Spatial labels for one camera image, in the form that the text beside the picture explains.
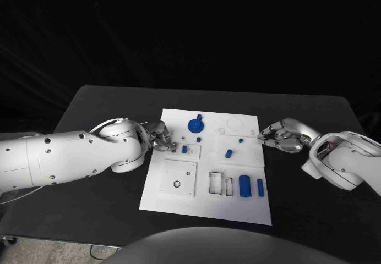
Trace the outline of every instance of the table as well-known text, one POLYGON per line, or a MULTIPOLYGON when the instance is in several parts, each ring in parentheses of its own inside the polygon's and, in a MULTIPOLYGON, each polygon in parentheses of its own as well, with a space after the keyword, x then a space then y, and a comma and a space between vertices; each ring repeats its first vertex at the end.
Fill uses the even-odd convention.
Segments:
MULTIPOLYGON (((323 133, 363 133, 342 97, 89 85, 79 89, 55 133, 89 131, 115 117, 154 121, 163 108, 257 115, 259 128, 293 117, 323 133)), ((125 246, 164 230, 215 226, 288 239, 352 263, 381 260, 381 197, 366 183, 345 191, 324 179, 314 180, 300 169, 306 151, 291 155, 264 148, 271 227, 138 210, 150 157, 151 151, 128 173, 106 169, 13 202, 0 234, 125 246)))

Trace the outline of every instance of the white board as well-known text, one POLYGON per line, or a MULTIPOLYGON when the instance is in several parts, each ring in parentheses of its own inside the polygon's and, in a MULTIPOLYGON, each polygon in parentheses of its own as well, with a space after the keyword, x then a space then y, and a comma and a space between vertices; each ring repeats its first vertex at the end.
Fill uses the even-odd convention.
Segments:
POLYGON ((187 157, 180 155, 182 149, 179 148, 176 154, 153 151, 138 208, 271 225, 262 145, 257 142, 259 132, 257 116, 164 109, 161 120, 170 131, 171 141, 180 145, 200 147, 193 147, 199 150, 196 153, 199 159, 192 155, 187 157), (197 134, 193 134, 187 130, 187 122, 196 118, 197 114, 202 115, 205 128, 197 134), (233 150, 229 159, 225 158, 226 149, 233 150), (170 171, 167 169, 173 161, 184 163, 174 165, 173 171, 176 172, 167 176, 170 171), (186 177, 187 171, 184 172, 184 170, 190 170, 189 165, 192 164, 196 164, 193 186, 192 181, 182 178, 184 182, 180 183, 180 187, 183 186, 186 190, 193 188, 193 193, 184 192, 183 195, 171 195, 180 188, 174 189, 176 187, 173 187, 173 181, 179 179, 176 175, 186 177), (222 174, 220 195, 209 193, 210 172, 222 174), (249 176, 249 198, 239 197, 238 178, 241 175, 249 176), (226 196, 226 178, 232 179, 232 196, 226 196), (264 183, 264 197, 258 196, 257 179, 261 179, 264 183), (160 191, 163 184, 169 188, 164 194, 160 191))

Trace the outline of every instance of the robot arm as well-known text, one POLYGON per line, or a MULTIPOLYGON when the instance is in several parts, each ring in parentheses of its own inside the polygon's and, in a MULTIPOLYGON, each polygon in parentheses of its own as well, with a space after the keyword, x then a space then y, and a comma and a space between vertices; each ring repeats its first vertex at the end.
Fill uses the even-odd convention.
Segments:
POLYGON ((128 172, 143 164, 150 147, 158 151, 176 148, 164 123, 140 124, 127 118, 104 122, 89 133, 0 141, 0 191, 65 183, 108 167, 114 172, 128 172))
POLYGON ((301 169, 314 179, 324 177, 345 190, 365 180, 381 196, 381 144, 372 139, 349 131, 321 135, 297 120, 284 118, 264 129, 258 142, 288 153, 307 146, 309 160, 301 169), (275 139, 265 137, 271 132, 275 139))

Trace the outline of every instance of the small blue part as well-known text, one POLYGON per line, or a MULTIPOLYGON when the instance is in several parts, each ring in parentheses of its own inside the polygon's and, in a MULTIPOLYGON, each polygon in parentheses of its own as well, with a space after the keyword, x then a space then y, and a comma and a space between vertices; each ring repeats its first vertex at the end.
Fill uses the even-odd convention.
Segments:
POLYGON ((258 184, 258 195, 259 195, 259 197, 264 197, 264 183, 262 183, 262 180, 257 180, 257 184, 258 184))
POLYGON ((251 197, 249 177, 246 175, 239 176, 239 197, 251 197))
POLYGON ((231 156, 232 156, 232 150, 228 150, 228 151, 226 151, 226 154, 225 154, 225 157, 226 157, 226 158, 231 158, 231 156))
POLYGON ((199 133, 203 130, 203 123, 200 120, 202 116, 197 114, 196 119, 192 119, 187 123, 187 129, 192 133, 199 133))

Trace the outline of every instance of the black tablecloth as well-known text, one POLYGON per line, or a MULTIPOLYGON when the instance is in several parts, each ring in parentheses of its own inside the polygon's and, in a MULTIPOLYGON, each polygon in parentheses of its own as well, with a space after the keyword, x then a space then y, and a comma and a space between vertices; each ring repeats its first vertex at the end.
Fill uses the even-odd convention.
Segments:
MULTIPOLYGON (((117 117, 158 120, 163 108, 257 115, 259 129, 293 117, 323 133, 363 132, 342 97, 99 86, 80 88, 55 132, 89 131, 117 117)), ((381 198, 366 183, 345 191, 314 180, 300 169, 307 151, 264 147, 271 227, 138 210, 150 158, 151 151, 128 173, 106 169, 13 202, 0 234, 125 246, 164 230, 215 226, 271 234, 353 263, 381 260, 381 198)))

